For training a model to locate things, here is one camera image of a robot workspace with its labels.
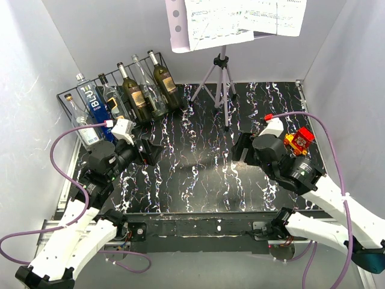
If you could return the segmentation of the blue square bottle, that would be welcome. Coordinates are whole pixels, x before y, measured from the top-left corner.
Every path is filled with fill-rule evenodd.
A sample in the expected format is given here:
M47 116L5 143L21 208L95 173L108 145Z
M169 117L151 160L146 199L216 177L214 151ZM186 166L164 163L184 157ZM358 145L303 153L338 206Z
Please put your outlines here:
M76 75L76 89L90 111L91 116L97 123L104 123L110 120L110 115L105 108L93 82L87 79L82 73Z

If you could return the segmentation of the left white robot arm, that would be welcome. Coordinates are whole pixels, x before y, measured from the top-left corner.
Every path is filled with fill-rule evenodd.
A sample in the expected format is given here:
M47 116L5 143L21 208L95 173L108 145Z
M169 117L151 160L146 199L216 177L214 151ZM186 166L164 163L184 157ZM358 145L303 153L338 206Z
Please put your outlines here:
M107 242L128 240L132 229L122 213L99 212L119 174L132 163L155 166L163 150L146 138L93 145L79 179L82 188L68 201L60 229L28 265L18 268L16 279L26 288L73 288L80 271Z

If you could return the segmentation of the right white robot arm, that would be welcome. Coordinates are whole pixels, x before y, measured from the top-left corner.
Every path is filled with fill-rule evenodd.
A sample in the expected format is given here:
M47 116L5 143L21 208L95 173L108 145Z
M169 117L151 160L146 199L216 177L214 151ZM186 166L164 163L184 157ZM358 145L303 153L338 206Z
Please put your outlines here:
M260 167L279 186L313 202L337 221L313 220L283 208L271 222L277 238L303 237L342 253L348 253L351 244L350 260L354 264L374 274L384 271L384 219L342 194L339 186L308 158L291 156L274 134L249 132L240 134L232 154L234 161Z

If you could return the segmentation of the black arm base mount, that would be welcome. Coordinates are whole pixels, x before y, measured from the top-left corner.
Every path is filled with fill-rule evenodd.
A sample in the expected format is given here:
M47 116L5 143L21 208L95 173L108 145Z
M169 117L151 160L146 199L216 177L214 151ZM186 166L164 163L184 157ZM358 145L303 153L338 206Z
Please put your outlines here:
M272 244L290 242L273 233L276 213L129 213L108 210L123 221L131 236L129 249L138 253L251 252L268 254Z

